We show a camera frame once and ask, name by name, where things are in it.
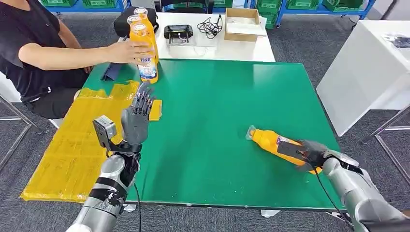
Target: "yellow sheet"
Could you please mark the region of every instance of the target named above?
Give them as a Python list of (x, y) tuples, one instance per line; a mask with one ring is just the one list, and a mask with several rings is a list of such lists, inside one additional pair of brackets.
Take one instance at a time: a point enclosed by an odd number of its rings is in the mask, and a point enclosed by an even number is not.
[[(106, 159), (92, 120), (101, 115), (113, 120), (117, 136), (112, 141), (119, 143), (120, 112), (130, 105), (138, 86), (135, 81), (115, 84), (110, 96), (103, 90), (82, 89), (20, 197), (26, 201), (84, 202)], [(161, 103), (154, 102), (150, 120), (161, 116)]]

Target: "green table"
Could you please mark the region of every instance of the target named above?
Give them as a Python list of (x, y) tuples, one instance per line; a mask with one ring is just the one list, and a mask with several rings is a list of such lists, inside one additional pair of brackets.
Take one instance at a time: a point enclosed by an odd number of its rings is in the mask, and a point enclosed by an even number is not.
[[(97, 66), (85, 87), (109, 93), (113, 82), (99, 80), (106, 67)], [(159, 77), (153, 87), (162, 117), (150, 122), (136, 176), (142, 202), (334, 210), (315, 175), (245, 139), (255, 125), (338, 150), (302, 64), (161, 60)], [(117, 82), (130, 79), (139, 80), (138, 73), (125, 65)], [(127, 201), (137, 201), (134, 189)]]

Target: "black t-shirt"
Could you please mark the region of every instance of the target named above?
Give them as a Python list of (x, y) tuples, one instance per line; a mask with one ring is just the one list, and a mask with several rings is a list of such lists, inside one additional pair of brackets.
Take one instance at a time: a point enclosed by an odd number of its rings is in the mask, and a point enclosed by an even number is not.
[(61, 88), (81, 88), (87, 79), (83, 69), (44, 71), (18, 58), (21, 47), (36, 43), (43, 47), (66, 47), (59, 37), (59, 21), (38, 0), (27, 0), (30, 11), (0, 2), (0, 72), (30, 101)]

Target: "robotic arm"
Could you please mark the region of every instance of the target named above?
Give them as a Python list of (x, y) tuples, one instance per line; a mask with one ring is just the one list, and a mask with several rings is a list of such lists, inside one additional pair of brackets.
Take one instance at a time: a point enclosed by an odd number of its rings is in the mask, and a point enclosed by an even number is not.
[(93, 120), (102, 147), (113, 154), (102, 164), (101, 173), (86, 202), (67, 232), (110, 232), (122, 213), (128, 191), (139, 171), (142, 143), (148, 137), (148, 117), (154, 98), (149, 83), (142, 83), (132, 104), (121, 114), (123, 141), (116, 145), (111, 139), (117, 134), (113, 121), (106, 116)]
[(357, 161), (317, 142), (301, 144), (300, 154), (312, 166), (323, 169), (346, 206), (355, 232), (410, 232), (410, 218), (380, 195)]

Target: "orange bottle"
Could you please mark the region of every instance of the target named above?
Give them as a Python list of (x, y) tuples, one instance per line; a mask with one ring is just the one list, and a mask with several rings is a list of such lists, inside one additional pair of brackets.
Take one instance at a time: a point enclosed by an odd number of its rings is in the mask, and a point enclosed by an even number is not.
[(134, 24), (142, 23), (142, 20), (140, 16), (131, 15), (130, 17), (127, 18), (127, 23), (130, 25), (130, 27), (132, 27)]
[(155, 41), (155, 32), (154, 27), (152, 26), (151, 22), (148, 19), (148, 10), (144, 7), (138, 7), (134, 10), (134, 15), (139, 16), (141, 18), (142, 24), (146, 26), (147, 33), (152, 40), (155, 48), (155, 63), (158, 64), (159, 56), (158, 56), (158, 48), (157, 42)]
[[(285, 154), (281, 154), (278, 152), (279, 142), (284, 141), (295, 145), (301, 145), (300, 143), (293, 141), (291, 139), (285, 138), (283, 136), (278, 135), (274, 131), (271, 130), (259, 130), (256, 129), (254, 126), (250, 126), (248, 129), (248, 133), (246, 135), (246, 139), (253, 140), (256, 142), (262, 149), (269, 151), (270, 153), (281, 157), (284, 160), (287, 160), (297, 166), (303, 166), (306, 162), (295, 157), (291, 157)], [(316, 171), (320, 173), (322, 171), (321, 168), (316, 168)]]
[[(144, 24), (131, 23), (130, 39), (132, 41), (146, 42), (148, 47), (151, 48), (154, 46)], [(151, 84), (158, 81), (158, 67), (154, 58), (140, 58), (137, 65), (142, 81), (149, 81)]]

